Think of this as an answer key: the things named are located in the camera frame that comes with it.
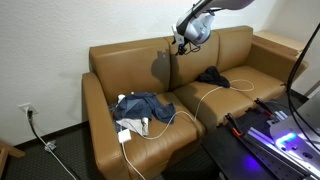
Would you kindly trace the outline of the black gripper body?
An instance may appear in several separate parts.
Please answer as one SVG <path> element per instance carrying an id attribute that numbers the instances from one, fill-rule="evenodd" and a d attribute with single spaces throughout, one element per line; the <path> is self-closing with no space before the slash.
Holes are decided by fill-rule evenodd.
<path id="1" fill-rule="evenodd" d="M 176 44 L 178 47 L 177 55 L 186 55 L 186 51 L 187 51 L 186 45 L 189 43 L 189 40 L 186 39 L 183 35 L 180 35 L 178 33 L 175 24 L 173 24 L 171 28 L 174 35 L 173 44 Z"/>

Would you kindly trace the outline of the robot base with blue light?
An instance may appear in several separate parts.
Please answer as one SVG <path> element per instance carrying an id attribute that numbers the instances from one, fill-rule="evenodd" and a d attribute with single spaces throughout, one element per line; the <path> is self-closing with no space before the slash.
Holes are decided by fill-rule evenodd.
<path id="1" fill-rule="evenodd" d="M 251 126 L 243 138 L 267 155 L 258 158 L 278 179 L 320 180 L 320 98 L 287 109 L 267 116 L 265 132 Z"/>

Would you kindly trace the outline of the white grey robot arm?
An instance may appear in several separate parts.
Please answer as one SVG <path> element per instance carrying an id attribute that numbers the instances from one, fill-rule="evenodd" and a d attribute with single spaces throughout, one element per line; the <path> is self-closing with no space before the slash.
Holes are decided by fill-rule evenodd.
<path id="1" fill-rule="evenodd" d="M 199 0 L 172 26 L 173 44 L 178 44 L 177 55 L 187 55 L 186 44 L 195 45 L 191 52 L 197 52 L 200 45 L 211 35 L 211 24 L 215 12 L 220 10 L 240 10 L 254 0 Z"/>

